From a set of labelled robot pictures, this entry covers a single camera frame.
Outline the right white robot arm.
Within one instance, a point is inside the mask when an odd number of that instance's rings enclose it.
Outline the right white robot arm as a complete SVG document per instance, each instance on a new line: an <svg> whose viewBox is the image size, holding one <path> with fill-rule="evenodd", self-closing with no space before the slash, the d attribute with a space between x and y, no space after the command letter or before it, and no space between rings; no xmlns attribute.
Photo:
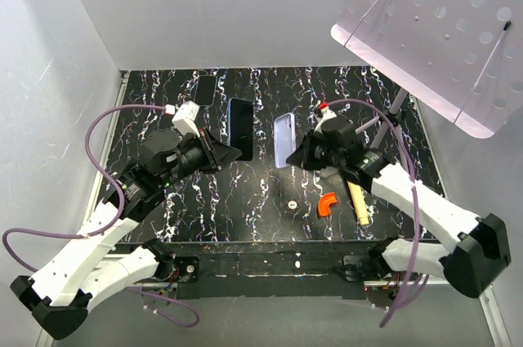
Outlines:
<svg viewBox="0 0 523 347"><path fill-rule="evenodd" d="M366 262L350 266L357 275L388 279L411 271L445 279L469 298L483 291L510 265L504 222L494 214L481 217L442 198L379 149L368 149L344 118L323 121L307 133L287 164L306 171L339 170L360 186L417 220L437 243L385 238Z"/></svg>

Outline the orange elbow pipe piece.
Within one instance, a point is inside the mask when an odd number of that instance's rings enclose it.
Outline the orange elbow pipe piece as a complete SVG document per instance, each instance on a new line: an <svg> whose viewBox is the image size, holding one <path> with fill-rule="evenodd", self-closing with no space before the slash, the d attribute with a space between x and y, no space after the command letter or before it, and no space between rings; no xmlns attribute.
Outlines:
<svg viewBox="0 0 523 347"><path fill-rule="evenodd" d="M334 192L324 194L317 204L317 214L319 218L326 218L332 215L332 208L338 203Z"/></svg>

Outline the black smartphone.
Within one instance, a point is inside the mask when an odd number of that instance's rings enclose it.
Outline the black smartphone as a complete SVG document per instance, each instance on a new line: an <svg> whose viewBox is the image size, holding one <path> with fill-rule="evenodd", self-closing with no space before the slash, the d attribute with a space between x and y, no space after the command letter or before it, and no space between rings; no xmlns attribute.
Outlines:
<svg viewBox="0 0 523 347"><path fill-rule="evenodd" d="M231 98L228 104L229 146L241 152L239 160L253 159L253 103Z"/></svg>

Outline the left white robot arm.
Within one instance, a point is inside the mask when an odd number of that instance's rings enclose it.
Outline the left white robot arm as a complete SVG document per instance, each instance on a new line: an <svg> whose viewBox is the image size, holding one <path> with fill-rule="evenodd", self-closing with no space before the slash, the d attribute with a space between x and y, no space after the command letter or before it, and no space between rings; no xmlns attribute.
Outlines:
<svg viewBox="0 0 523 347"><path fill-rule="evenodd" d="M154 131L118 175L119 189L99 202L78 236L37 272L16 277L11 291L49 336L63 340L102 301L135 282L188 276L187 266L198 267L199 262L178 258L157 238L110 265L99 263L164 201L167 188L195 172L215 174L241 154L207 129L184 137Z"/></svg>

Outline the lilac phone case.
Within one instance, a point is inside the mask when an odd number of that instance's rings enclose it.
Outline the lilac phone case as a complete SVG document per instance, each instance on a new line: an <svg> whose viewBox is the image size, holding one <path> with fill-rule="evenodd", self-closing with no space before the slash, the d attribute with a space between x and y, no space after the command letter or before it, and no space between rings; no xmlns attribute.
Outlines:
<svg viewBox="0 0 523 347"><path fill-rule="evenodd" d="M286 113L274 122L275 167L288 167L287 158L296 150L295 116Z"/></svg>

